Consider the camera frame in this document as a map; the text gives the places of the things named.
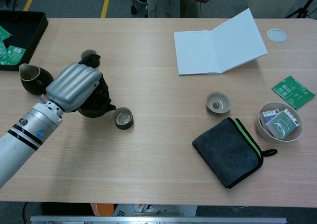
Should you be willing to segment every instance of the white bin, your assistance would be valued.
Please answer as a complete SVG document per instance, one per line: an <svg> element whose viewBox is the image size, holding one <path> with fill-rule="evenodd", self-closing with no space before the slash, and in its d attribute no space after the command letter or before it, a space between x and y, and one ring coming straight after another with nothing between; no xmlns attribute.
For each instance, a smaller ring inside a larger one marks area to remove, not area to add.
<svg viewBox="0 0 317 224"><path fill-rule="evenodd" d="M296 0L250 0L248 7L254 18L284 18Z"/></svg>

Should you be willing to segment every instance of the notebook page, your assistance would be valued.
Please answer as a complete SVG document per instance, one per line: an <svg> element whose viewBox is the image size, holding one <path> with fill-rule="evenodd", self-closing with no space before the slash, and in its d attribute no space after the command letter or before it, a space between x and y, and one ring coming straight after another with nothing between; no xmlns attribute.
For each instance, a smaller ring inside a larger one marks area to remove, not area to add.
<svg viewBox="0 0 317 224"><path fill-rule="evenodd" d="M222 72L267 54L249 9L211 31Z"/></svg>
<svg viewBox="0 0 317 224"><path fill-rule="evenodd" d="M210 31L174 32L178 74L221 73Z"/></svg>

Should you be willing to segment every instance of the floor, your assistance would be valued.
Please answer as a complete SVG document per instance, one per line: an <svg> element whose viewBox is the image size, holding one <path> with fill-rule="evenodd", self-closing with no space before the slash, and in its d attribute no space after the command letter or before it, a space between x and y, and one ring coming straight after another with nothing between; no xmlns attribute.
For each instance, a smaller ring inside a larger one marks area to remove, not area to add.
<svg viewBox="0 0 317 224"><path fill-rule="evenodd" d="M23 10L28 0L17 0L15 10ZM44 11L47 17L100 17L105 0L32 0L29 11ZM249 0L214 0L202 4L205 18L231 18L247 8ZM290 12L304 6L308 0L297 0ZM143 17L144 8L136 4L138 13L131 15L131 0L109 0L106 17ZM179 17L179 0L172 0L172 16ZM317 8L315 0L309 11ZM12 10L12 6L3 9ZM317 19L317 11L310 15ZM0 202L1 224L22 224L22 202ZM40 203L28 203L25 208L26 220L40 215ZM317 209L310 208L271 208L271 207L219 207L199 206L197 216L212 217L284 217L289 224L312 224L317 220Z"/></svg>

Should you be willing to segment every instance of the green packet in tray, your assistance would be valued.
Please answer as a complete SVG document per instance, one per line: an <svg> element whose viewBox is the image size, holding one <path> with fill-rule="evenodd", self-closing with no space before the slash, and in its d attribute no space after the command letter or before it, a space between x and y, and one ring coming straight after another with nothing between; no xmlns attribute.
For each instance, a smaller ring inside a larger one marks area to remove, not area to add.
<svg viewBox="0 0 317 224"><path fill-rule="evenodd" d="M7 48L7 54L0 58L0 64L5 64L5 65L18 64L24 52L25 52L25 49L23 48L9 46Z"/></svg>
<svg viewBox="0 0 317 224"><path fill-rule="evenodd" d="M295 110L300 109L309 100L315 97L315 94L309 91L304 85L302 85L292 76L288 76L282 82L275 85L272 90Z"/></svg>
<svg viewBox="0 0 317 224"><path fill-rule="evenodd" d="M3 43L3 41L0 39L0 58L5 56L7 54L5 45Z"/></svg>
<svg viewBox="0 0 317 224"><path fill-rule="evenodd" d="M3 27L0 26L0 39L5 40L12 36L10 33L8 33Z"/></svg>

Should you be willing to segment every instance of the green tea packet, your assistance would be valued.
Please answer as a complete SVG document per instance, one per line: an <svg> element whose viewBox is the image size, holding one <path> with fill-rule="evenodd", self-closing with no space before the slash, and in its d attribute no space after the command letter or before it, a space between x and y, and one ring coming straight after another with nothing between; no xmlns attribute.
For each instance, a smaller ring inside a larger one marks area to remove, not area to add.
<svg viewBox="0 0 317 224"><path fill-rule="evenodd" d="M0 26L0 39L5 40L12 36L10 33L8 33L3 27Z"/></svg>
<svg viewBox="0 0 317 224"><path fill-rule="evenodd" d="M24 52L25 52L25 49L23 48L9 46L7 48L7 54L0 58L0 64L5 64L5 65L18 64Z"/></svg>
<svg viewBox="0 0 317 224"><path fill-rule="evenodd" d="M3 43L3 41L0 39L0 58L5 56L7 54L5 45Z"/></svg>
<svg viewBox="0 0 317 224"><path fill-rule="evenodd" d="M302 85L292 76L288 76L282 82L275 85L272 90L295 110L300 109L309 100L315 97L315 94L309 91L304 85Z"/></svg>
<svg viewBox="0 0 317 224"><path fill-rule="evenodd" d="M288 109L285 109L265 125L275 138L284 139L300 124L292 113Z"/></svg>

